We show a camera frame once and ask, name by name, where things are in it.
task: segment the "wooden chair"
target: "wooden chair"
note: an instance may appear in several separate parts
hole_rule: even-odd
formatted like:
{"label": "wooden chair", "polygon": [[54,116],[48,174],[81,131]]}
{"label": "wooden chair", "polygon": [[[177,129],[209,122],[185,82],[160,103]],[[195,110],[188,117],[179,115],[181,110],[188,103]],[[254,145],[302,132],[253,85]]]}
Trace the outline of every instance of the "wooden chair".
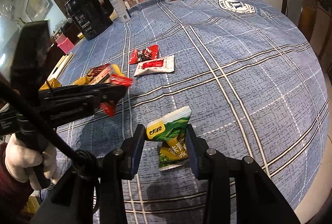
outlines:
{"label": "wooden chair", "polygon": [[[302,0],[302,8],[300,13],[300,19],[298,21],[298,29],[306,37],[308,42],[310,42],[313,29],[315,27],[316,16],[317,16],[318,0]],[[281,12],[286,14],[287,0],[283,0]],[[331,37],[332,31],[332,19],[330,19],[327,34],[322,46],[322,49],[318,55],[318,59],[322,59],[327,43]]]}

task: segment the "tablecloth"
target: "tablecloth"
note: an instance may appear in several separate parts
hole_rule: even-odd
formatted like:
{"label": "tablecloth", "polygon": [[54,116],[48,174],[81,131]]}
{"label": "tablecloth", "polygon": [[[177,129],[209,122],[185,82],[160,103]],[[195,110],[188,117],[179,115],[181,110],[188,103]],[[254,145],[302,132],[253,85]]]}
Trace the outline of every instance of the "tablecloth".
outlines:
{"label": "tablecloth", "polygon": [[[175,71],[134,78],[114,117],[98,111],[59,127],[62,139],[102,157],[138,123],[189,105],[199,137],[227,157],[252,155],[296,208],[318,170],[328,128],[323,73],[297,27],[262,0],[147,0],[131,14],[128,23],[115,20],[75,46],[62,85],[108,62],[134,78],[131,51],[153,44],[161,56],[175,56]],[[188,165],[159,171],[159,146],[146,142],[137,176],[123,181],[128,223],[201,223],[207,182]],[[62,174],[70,164],[61,152],[57,163]],[[235,223],[232,179],[230,187]]]}

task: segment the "maroon sleeve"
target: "maroon sleeve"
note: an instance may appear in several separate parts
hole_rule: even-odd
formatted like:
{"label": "maroon sleeve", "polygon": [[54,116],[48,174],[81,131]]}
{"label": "maroon sleeve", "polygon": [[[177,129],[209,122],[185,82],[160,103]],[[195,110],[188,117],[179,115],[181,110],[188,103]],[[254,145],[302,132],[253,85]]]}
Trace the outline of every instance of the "maroon sleeve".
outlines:
{"label": "maroon sleeve", "polygon": [[6,143],[0,144],[0,196],[12,209],[20,212],[27,203],[33,189],[29,182],[16,181],[7,171],[5,165]]}

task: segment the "gloved hand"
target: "gloved hand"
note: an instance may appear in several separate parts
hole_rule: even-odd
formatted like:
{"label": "gloved hand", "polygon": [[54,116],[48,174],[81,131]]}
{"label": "gloved hand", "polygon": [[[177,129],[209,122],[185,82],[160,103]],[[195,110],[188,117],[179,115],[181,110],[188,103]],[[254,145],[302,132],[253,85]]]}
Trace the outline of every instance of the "gloved hand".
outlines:
{"label": "gloved hand", "polygon": [[37,180],[32,167],[43,163],[44,176],[51,179],[53,184],[59,180],[56,167],[56,150],[50,143],[43,154],[26,148],[24,143],[12,134],[6,147],[5,165],[10,175],[19,182],[30,181],[34,190],[40,190],[41,186]]}

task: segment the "pink container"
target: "pink container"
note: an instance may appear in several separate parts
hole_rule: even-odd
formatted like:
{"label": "pink container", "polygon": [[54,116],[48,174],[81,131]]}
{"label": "pink container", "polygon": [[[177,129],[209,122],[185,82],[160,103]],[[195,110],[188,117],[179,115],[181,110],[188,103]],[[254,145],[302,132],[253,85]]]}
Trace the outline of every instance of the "pink container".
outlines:
{"label": "pink container", "polygon": [[66,36],[62,33],[56,40],[55,40],[55,42],[57,43],[57,44],[61,44],[61,43],[63,43],[64,41],[66,40]]}
{"label": "pink container", "polygon": [[75,46],[74,46],[74,44],[70,41],[69,38],[66,38],[64,42],[62,42],[61,44],[58,44],[58,47],[59,47],[60,49],[62,49],[62,50],[64,51],[64,53],[69,54],[69,52],[71,51],[71,49],[72,49],[73,47],[75,47]]}

